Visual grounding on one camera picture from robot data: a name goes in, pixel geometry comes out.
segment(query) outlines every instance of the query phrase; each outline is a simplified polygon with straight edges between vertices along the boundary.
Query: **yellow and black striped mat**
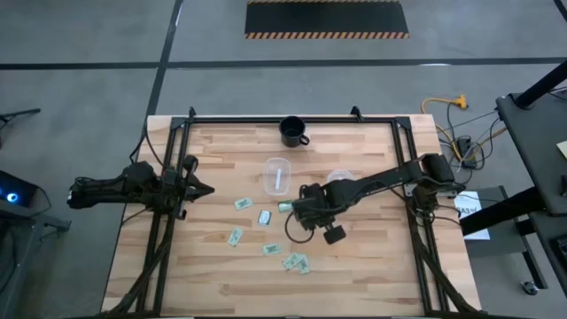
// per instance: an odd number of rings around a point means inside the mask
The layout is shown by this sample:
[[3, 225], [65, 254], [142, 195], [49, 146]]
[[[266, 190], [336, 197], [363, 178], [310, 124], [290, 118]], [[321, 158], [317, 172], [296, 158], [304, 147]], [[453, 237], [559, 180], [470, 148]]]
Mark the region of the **yellow and black striped mat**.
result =
[[246, 39], [407, 39], [397, 0], [250, 0]]

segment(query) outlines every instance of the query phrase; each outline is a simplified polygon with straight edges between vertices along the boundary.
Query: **paper money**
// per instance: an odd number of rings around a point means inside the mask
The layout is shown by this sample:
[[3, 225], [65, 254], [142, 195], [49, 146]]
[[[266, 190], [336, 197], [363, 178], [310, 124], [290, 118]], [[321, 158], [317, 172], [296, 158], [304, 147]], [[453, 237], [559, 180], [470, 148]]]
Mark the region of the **paper money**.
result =
[[235, 247], [238, 244], [238, 241], [240, 240], [240, 238], [242, 237], [242, 233], [243, 233], [243, 231], [240, 228], [235, 227], [232, 230], [232, 234], [230, 234], [229, 242], [228, 242], [229, 245]]
[[310, 273], [311, 269], [309, 269], [309, 260], [307, 259], [307, 256], [303, 253], [299, 256], [301, 257], [301, 260], [298, 262], [299, 272], [301, 275]]
[[291, 256], [282, 261], [282, 263], [286, 269], [290, 270], [291, 268], [294, 268], [301, 260], [302, 258], [298, 253], [292, 253]]
[[270, 213], [269, 211], [261, 210], [260, 211], [260, 217], [258, 217], [258, 224], [260, 226], [268, 226], [271, 216], [272, 216], [272, 213]]
[[291, 205], [292, 200], [285, 200], [283, 202], [279, 202], [277, 203], [277, 210], [280, 211], [280, 213], [289, 213], [290, 211], [293, 210], [293, 206]]
[[262, 246], [262, 250], [265, 255], [279, 254], [282, 253], [282, 247], [278, 244], [268, 244]]
[[236, 202], [234, 202], [234, 207], [236, 207], [237, 210], [245, 209], [245, 208], [248, 208], [252, 205], [253, 205], [253, 202], [252, 202], [251, 198], [241, 198], [241, 199], [237, 200]]

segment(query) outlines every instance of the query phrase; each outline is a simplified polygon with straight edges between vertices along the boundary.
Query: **blue light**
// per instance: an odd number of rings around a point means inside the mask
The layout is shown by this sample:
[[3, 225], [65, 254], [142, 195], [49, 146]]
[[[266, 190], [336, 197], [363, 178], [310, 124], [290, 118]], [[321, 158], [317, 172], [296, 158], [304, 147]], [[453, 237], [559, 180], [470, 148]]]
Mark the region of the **blue light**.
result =
[[10, 193], [8, 194], [8, 196], [6, 196], [6, 199], [8, 199], [10, 203], [15, 203], [16, 201], [18, 201], [18, 194]]

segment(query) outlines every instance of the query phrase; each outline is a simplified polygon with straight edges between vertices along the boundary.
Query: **black mug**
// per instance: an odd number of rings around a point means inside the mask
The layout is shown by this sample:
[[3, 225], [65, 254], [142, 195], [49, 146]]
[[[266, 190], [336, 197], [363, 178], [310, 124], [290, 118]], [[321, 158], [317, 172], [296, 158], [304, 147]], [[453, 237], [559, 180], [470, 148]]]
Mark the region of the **black mug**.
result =
[[305, 122], [297, 116], [288, 116], [281, 120], [280, 133], [282, 133], [282, 143], [287, 147], [309, 144], [309, 137], [303, 134]]

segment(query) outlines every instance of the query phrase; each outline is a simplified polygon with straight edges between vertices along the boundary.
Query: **wooden tabletop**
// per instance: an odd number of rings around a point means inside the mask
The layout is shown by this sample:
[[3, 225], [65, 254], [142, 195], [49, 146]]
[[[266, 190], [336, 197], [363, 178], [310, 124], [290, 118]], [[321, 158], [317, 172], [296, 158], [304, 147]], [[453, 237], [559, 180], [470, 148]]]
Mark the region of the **wooden tabletop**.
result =
[[[433, 118], [427, 114], [409, 116], [418, 155], [440, 153]], [[152, 116], [148, 120], [151, 143], [160, 156], [165, 151], [170, 119]], [[277, 210], [277, 201], [296, 198], [301, 184], [325, 184], [334, 169], [347, 169], [361, 178], [397, 167], [391, 127], [376, 123], [307, 124], [306, 134], [310, 145], [290, 149], [281, 144], [276, 124], [191, 126], [188, 153], [198, 157], [196, 176], [216, 191], [187, 204], [186, 220], [175, 223], [162, 315], [423, 313], [404, 204], [389, 191], [367, 197], [338, 215], [336, 224], [343, 226], [346, 238], [334, 245], [325, 243], [322, 230], [316, 230], [307, 244], [293, 244], [284, 234], [287, 215]], [[401, 140], [409, 159], [403, 133]], [[262, 172], [266, 160], [278, 157], [291, 163], [291, 188], [283, 197], [270, 197], [263, 190]], [[146, 143], [138, 160], [147, 160], [160, 171]], [[240, 198], [252, 198], [254, 205], [236, 211], [234, 202]], [[441, 204], [452, 205], [452, 201]], [[129, 205], [124, 218], [141, 208]], [[268, 227], [257, 224], [260, 210], [272, 212]], [[455, 212], [448, 209], [436, 214], [456, 219]], [[140, 274], [150, 225], [151, 214], [142, 214], [122, 227], [103, 310], [116, 305]], [[235, 227], [244, 230], [244, 235], [232, 247], [227, 239]], [[463, 297], [479, 308], [460, 228], [443, 220], [436, 220], [433, 228], [441, 267]], [[294, 220], [290, 233], [295, 238], [307, 236]], [[264, 256], [262, 246], [270, 243], [278, 243], [283, 253]], [[311, 273], [302, 276], [296, 269], [285, 271], [282, 260], [291, 253], [306, 254]], [[427, 272], [435, 306], [433, 277]], [[150, 289], [148, 305], [152, 302]]]

